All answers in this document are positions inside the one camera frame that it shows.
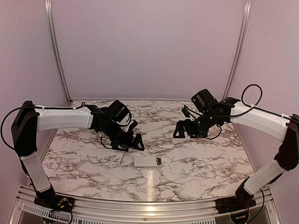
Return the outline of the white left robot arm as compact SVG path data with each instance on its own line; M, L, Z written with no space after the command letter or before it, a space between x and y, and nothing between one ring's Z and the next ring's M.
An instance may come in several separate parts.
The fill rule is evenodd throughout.
M50 208L59 204L59 197L37 157L37 132L60 128L86 128L105 134L113 150L144 151L141 134L135 134L133 131L138 123L132 119L129 109L119 100L102 108L85 103L77 107L45 107L25 101L21 107L11 110L9 114L14 112L17 112L17 116L11 125L13 145L9 148L20 158L24 172L35 187L36 196Z

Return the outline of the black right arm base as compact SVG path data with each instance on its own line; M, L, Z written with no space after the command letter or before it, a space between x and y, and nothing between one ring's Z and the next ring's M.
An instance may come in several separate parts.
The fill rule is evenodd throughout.
M234 196L220 198L215 201L216 209L219 214L234 212L238 210L248 209L256 206L254 195L249 194L244 189L244 184L248 180L246 178L235 191Z

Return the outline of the white battery cover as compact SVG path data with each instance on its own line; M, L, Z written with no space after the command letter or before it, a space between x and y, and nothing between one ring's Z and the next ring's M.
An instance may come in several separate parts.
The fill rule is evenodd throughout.
M197 150L199 148L199 145L197 144L197 142L192 142L190 144L191 144L191 146L193 147L194 150Z

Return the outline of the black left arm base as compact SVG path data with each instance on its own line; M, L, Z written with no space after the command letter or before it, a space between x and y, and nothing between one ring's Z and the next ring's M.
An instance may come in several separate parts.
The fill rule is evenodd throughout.
M49 208L53 211L64 211L71 213L75 199L70 196L58 195L50 184L50 188L45 191L39 191L35 185L33 189L36 193L34 204Z

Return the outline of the white remote control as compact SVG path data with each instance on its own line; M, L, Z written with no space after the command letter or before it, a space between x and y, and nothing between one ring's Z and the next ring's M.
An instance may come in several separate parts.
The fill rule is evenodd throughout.
M157 168L161 167L157 165L157 156L136 156L134 158L134 167L136 168Z

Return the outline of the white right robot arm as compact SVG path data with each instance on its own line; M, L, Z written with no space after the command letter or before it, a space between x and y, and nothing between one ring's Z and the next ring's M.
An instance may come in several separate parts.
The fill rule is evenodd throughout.
M196 94L192 102L200 112L196 119L190 119L187 107L182 109L186 116L176 124L174 138L207 138L213 126L221 127L225 123L233 123L251 127L281 141L274 159L247 178L238 187L232 197L232 206L241 209L250 196L260 188L277 180L285 171L297 167L299 163L299 117L278 115L258 109L255 105L245 105L236 98L227 97L218 101L211 94Z

